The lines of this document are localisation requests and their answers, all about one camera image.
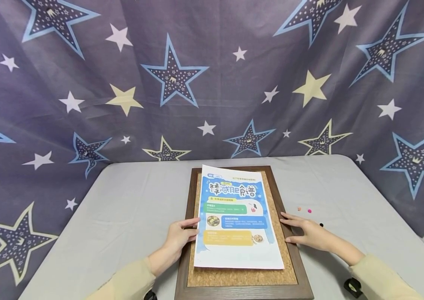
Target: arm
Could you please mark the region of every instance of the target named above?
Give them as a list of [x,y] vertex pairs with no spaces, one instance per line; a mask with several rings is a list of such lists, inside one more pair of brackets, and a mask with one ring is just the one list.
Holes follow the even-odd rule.
[[348,241],[320,227],[314,221],[282,215],[281,222],[304,230],[303,236],[285,239],[288,243],[304,244],[339,256],[350,266],[351,273],[361,283],[361,290],[369,300],[424,300],[413,288],[385,263],[372,255],[364,255]]
[[186,243],[195,240],[198,231],[186,227],[195,226],[199,221],[199,218],[195,218],[172,223],[162,247],[145,259],[120,269],[86,300],[143,300],[152,289],[155,278],[180,258]]

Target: finger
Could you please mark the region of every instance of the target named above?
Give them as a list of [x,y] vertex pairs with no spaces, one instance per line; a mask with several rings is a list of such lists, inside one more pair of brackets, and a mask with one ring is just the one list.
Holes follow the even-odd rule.
[[306,243],[306,237],[295,235],[295,236],[285,238],[285,242],[293,243],[293,244],[305,244]]
[[186,229],[186,230],[184,230],[184,232],[186,233],[186,235],[188,237],[193,237],[193,236],[196,236],[198,234],[197,229]]
[[299,220],[287,220],[287,219],[280,219],[280,221],[283,223],[283,224],[287,224],[287,225],[290,225],[290,226],[295,226],[295,227],[300,227],[301,228],[301,221],[299,221]]
[[195,225],[200,221],[200,218],[193,218],[193,219],[186,219],[186,220],[182,220],[182,221],[178,221],[177,223],[182,227],[187,227],[187,226],[191,226],[191,225]]
[[196,240],[196,239],[197,239],[197,236],[196,235],[194,235],[193,237],[189,237],[188,240],[187,240],[187,243],[188,242],[191,242],[193,240]]
[[296,215],[290,215],[290,214],[287,214],[286,212],[280,212],[280,213],[282,214],[282,216],[290,220],[300,220],[300,221],[305,220],[304,218],[298,217]]

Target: blue text box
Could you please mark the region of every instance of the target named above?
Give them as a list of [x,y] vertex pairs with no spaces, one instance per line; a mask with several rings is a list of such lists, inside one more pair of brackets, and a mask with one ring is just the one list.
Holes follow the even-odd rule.
[[266,229],[265,217],[254,215],[223,215],[222,228],[225,229]]

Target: green text box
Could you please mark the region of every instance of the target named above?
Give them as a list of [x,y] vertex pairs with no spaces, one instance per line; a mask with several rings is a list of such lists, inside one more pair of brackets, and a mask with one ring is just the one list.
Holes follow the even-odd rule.
[[238,204],[205,203],[205,212],[212,214],[247,214],[247,206]]

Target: black object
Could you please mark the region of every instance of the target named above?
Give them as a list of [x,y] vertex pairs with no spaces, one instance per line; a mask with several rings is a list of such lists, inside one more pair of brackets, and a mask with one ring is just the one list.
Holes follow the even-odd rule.
[[148,293],[145,294],[145,297],[143,297],[143,300],[157,300],[157,295],[155,295],[152,290],[149,290]]
[[359,298],[363,293],[361,292],[361,284],[355,278],[349,278],[344,283],[344,288],[355,297]]

